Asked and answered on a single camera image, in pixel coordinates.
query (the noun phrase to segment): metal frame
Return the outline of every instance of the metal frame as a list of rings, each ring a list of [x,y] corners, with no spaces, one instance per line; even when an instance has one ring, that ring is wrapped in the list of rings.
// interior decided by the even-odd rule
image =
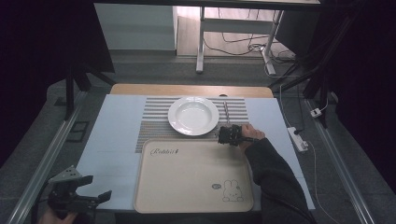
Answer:
[[[7,223],[23,223],[29,214],[32,206],[35,203],[35,198],[37,197],[38,192],[41,189],[41,186],[47,180],[47,176],[52,168],[53,163],[55,162],[59,152],[64,145],[64,141],[66,140],[66,136],[70,132],[73,127],[73,123],[76,120],[79,111],[82,108],[82,103],[88,93],[85,91],[81,91],[75,101],[75,110],[70,115],[68,120],[64,120],[61,124],[58,132],[55,134],[55,137],[52,139],[46,154],[44,155],[41,162],[38,164],[35,173],[30,179],[28,185],[26,186],[22,196],[17,202],[17,205],[14,207],[14,210],[11,213]]]
[[[218,32],[218,33],[238,33],[238,34],[257,34],[269,35],[267,47],[262,50],[262,56],[265,60],[265,65],[269,74],[275,75],[275,69],[272,65],[269,52],[274,40],[274,36],[279,25],[280,14],[276,16],[276,20],[272,21],[241,21],[229,19],[206,19],[205,8],[201,7],[200,14],[200,30],[199,43],[197,52],[196,73],[202,74],[204,72],[204,32]]]
[[[127,4],[127,5],[151,5],[151,6],[183,6],[183,7],[231,7],[231,8],[255,8],[269,10],[294,10],[294,11],[333,11],[334,5],[302,4],[282,2],[265,2],[254,0],[94,0],[94,3]],[[355,2],[337,4],[337,10],[351,8]]]
[[[314,109],[308,100],[305,100],[305,104],[308,111]],[[332,140],[332,136],[327,129],[323,128],[319,120],[315,119],[314,122],[318,133],[327,148],[327,152],[329,153],[330,159],[332,160],[332,164],[334,165],[335,170],[343,182],[346,193],[349,195],[351,202],[355,207],[356,213],[361,220],[361,223],[374,224],[375,221],[371,215],[368,205],[366,201],[364,201],[358,186],[356,186],[352,174],[349,172],[340,152],[338,151],[337,146]]]

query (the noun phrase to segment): dark background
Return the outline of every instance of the dark background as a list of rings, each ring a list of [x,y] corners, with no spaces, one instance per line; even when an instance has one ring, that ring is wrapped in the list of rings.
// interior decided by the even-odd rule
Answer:
[[[395,16],[394,1],[367,1],[330,64],[330,89],[339,98],[338,118],[393,192],[396,192]]]
[[[2,165],[46,102],[49,85],[82,63],[114,69],[90,0],[2,1],[0,8]]]

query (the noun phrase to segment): wall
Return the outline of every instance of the wall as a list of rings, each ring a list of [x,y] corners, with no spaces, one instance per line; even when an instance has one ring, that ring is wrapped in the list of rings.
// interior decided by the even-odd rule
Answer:
[[[176,7],[95,4],[112,49],[176,49]]]

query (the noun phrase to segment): table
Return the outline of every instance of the table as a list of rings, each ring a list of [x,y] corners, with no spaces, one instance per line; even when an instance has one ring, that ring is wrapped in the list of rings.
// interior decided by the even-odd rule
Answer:
[[[106,96],[91,136],[78,162],[82,175],[93,175],[92,184],[78,188],[78,194],[98,195],[113,190],[109,202],[98,209],[109,211],[134,211],[134,191],[141,154],[136,153],[139,127],[147,99],[161,99],[165,96],[199,95],[219,98],[227,94],[230,98],[242,98],[246,104],[248,122],[265,130],[279,154],[289,163],[303,187],[308,207],[314,209],[303,172],[290,141],[286,125],[280,113],[277,99],[264,87],[223,87],[117,84]],[[253,187],[253,211],[259,211],[261,190]]]

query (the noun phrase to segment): plate rim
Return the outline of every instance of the plate rim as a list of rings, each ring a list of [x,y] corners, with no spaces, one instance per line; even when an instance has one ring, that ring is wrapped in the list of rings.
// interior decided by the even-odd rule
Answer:
[[[200,99],[201,101],[205,102],[205,104],[203,104],[203,102],[196,101],[196,99]],[[209,109],[209,111],[212,113],[212,120],[209,121],[209,124],[207,125],[207,128],[204,127],[204,128],[202,128],[202,129],[200,129],[200,130],[205,130],[204,132],[198,132],[198,133],[194,133],[194,132],[192,132],[192,133],[183,133],[183,132],[181,132],[180,130],[178,130],[178,129],[175,127],[174,124],[172,124],[172,122],[171,122],[171,116],[172,116],[173,114],[172,114],[171,112],[173,112],[173,111],[176,112],[176,111],[177,111],[177,108],[178,108],[179,106],[183,105],[181,102],[185,102],[185,103],[188,103],[188,102],[201,103],[201,104],[205,105],[205,106]],[[208,100],[208,99],[205,98],[205,97],[201,97],[201,96],[185,96],[185,97],[181,97],[181,98],[177,99],[176,101],[174,101],[174,102],[171,104],[171,106],[169,107],[169,109],[168,109],[168,122],[169,122],[169,124],[172,126],[172,128],[175,129],[178,133],[182,133],[182,134],[185,134],[185,135],[188,135],[188,136],[203,135],[203,134],[209,133],[210,131],[212,131],[212,130],[216,127],[217,123],[219,122],[219,110],[218,110],[218,108],[216,107],[216,105],[213,104],[212,101]]]

